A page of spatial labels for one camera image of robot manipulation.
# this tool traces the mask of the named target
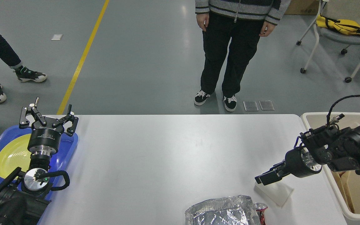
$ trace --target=zipper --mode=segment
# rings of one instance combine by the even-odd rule
[[[238,7],[237,7],[237,12],[236,12],[236,17],[234,17],[234,23],[236,23],[236,22],[237,22],[238,11],[240,10],[240,5],[241,5],[241,0],[238,2]]]

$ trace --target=yellow plate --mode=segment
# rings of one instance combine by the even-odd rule
[[[31,152],[27,150],[30,134],[17,137],[0,152],[0,177],[6,178],[16,167],[26,172],[30,164]]]

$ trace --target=grey floor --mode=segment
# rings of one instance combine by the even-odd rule
[[[20,83],[0,60],[7,95],[0,104],[0,135],[36,97],[42,114],[57,113],[104,2],[0,0],[0,33],[25,66],[49,75],[43,83]],[[314,46],[313,31],[301,46],[296,41],[313,18],[286,15],[261,38],[233,114],[323,112],[341,97],[360,94],[360,70],[351,83],[344,82],[360,59],[359,46],[342,56],[342,44],[323,38],[307,73],[299,72]],[[63,34],[62,40],[51,41],[53,34]],[[201,107],[193,104],[203,65],[193,1],[111,0],[69,104],[75,114],[228,114],[220,89],[223,73],[212,98]],[[275,110],[246,112],[242,106],[262,100],[271,100]],[[360,112],[360,98],[344,100],[334,110]]]

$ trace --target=striped sweater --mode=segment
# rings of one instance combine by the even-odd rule
[[[291,0],[195,0],[195,13],[212,11],[241,20],[265,20],[277,25]]]

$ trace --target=white table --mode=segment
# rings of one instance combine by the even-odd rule
[[[254,190],[305,131],[296,115],[78,117],[70,186],[41,225],[183,225],[189,206],[234,195],[266,203],[268,225],[346,224],[324,172],[283,178],[295,190],[282,208]]]

